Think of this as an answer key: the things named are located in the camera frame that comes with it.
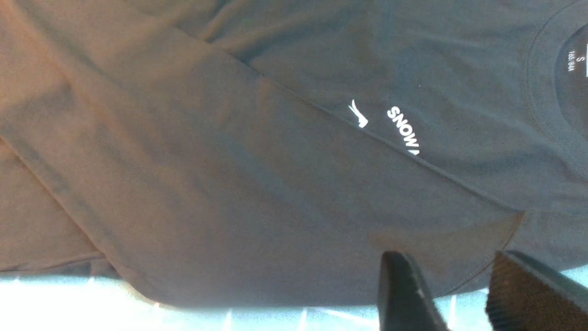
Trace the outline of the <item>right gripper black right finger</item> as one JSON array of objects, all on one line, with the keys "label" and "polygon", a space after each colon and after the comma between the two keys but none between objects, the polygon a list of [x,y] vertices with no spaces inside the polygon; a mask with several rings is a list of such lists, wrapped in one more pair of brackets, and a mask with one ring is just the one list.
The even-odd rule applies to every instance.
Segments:
[{"label": "right gripper black right finger", "polygon": [[499,251],[486,314],[494,331],[585,331],[587,288],[527,254]]}]

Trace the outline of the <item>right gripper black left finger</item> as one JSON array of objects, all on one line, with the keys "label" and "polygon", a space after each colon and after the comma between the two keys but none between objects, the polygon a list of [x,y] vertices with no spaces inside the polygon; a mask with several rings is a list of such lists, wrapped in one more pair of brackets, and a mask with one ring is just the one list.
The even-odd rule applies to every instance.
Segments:
[{"label": "right gripper black left finger", "polygon": [[407,254],[385,251],[378,287],[381,331],[447,331],[416,262]]}]

